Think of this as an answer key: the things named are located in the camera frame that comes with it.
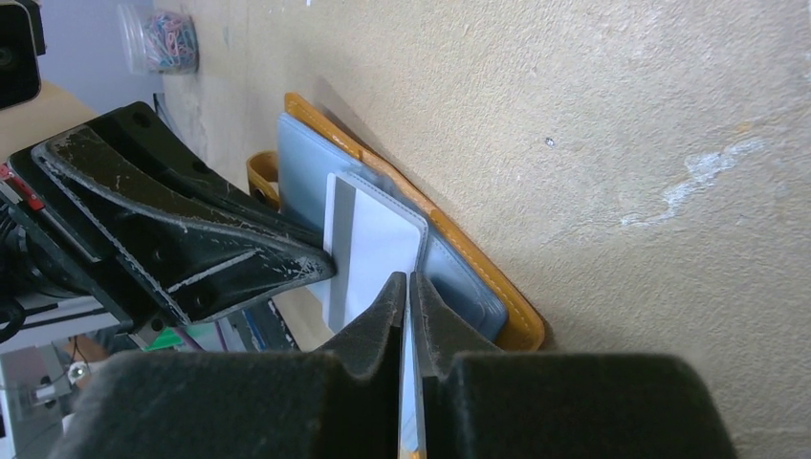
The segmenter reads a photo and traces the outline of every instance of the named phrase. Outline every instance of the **green object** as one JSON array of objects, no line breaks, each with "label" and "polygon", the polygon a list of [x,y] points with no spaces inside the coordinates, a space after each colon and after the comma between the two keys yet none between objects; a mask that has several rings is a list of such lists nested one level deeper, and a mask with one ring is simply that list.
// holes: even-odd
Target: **green object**
[{"label": "green object", "polygon": [[[186,328],[186,332],[194,339],[203,337],[209,333],[216,333],[216,328],[211,323],[201,323],[198,325],[190,325]],[[158,335],[155,341],[143,349],[146,352],[157,351],[160,349],[170,349],[176,346],[183,345],[183,340],[171,328],[167,328]]]}]

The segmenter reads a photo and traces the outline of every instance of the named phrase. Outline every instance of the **black plastic bracket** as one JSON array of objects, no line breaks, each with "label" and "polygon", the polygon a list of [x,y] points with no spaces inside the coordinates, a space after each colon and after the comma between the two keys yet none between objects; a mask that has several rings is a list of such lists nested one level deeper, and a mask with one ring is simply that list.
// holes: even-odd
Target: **black plastic bracket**
[{"label": "black plastic bracket", "polygon": [[15,153],[6,175],[21,237],[130,332],[155,317],[214,320],[334,274],[320,234],[217,175],[143,103]]},{"label": "black plastic bracket", "polygon": [[[405,307],[415,368],[401,366]],[[734,457],[680,360],[501,352],[417,273],[408,295],[394,273],[312,353],[114,359],[52,457],[394,458],[401,371],[420,382],[423,458]]]}]

